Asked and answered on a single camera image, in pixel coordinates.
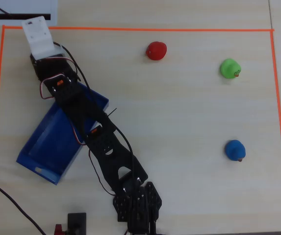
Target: red wire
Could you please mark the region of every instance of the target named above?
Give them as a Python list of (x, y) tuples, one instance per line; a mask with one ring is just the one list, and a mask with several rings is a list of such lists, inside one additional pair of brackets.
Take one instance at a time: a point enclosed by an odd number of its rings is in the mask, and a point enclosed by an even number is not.
[(72, 125), (72, 129), (73, 129), (73, 134), (74, 134), (74, 136), (75, 136), (75, 139), (76, 139), (77, 143), (80, 144), (80, 145), (86, 145), (85, 143), (81, 143), (81, 142), (79, 141), (78, 136), (77, 136), (77, 134), (76, 134), (76, 131), (75, 131), (75, 128), (74, 128), (73, 125)]
[(53, 78), (56, 78), (56, 77), (58, 77), (58, 76), (64, 76), (64, 77), (65, 77), (64, 74), (59, 73), (59, 74), (54, 75), (54, 76), (52, 76), (52, 77), (48, 77), (48, 78), (44, 79), (42, 82), (40, 82), (40, 96), (41, 96), (41, 98), (43, 98), (43, 99), (52, 99), (52, 98), (53, 98), (53, 96), (43, 97), (43, 95), (42, 95), (42, 86), (43, 86), (43, 83), (44, 83), (45, 81), (48, 81), (48, 80), (53, 79)]

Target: blue box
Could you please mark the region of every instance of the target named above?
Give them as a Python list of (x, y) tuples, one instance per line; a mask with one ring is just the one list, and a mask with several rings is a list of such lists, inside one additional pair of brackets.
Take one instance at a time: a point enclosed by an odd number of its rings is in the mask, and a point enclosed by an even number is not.
[[(87, 98), (89, 92), (84, 85)], [(109, 100), (92, 91), (98, 106), (105, 110)], [(96, 121), (87, 119), (86, 132), (95, 126)], [(25, 146), (16, 162), (57, 185), (82, 148), (74, 137), (70, 121), (56, 103), (52, 105)]]

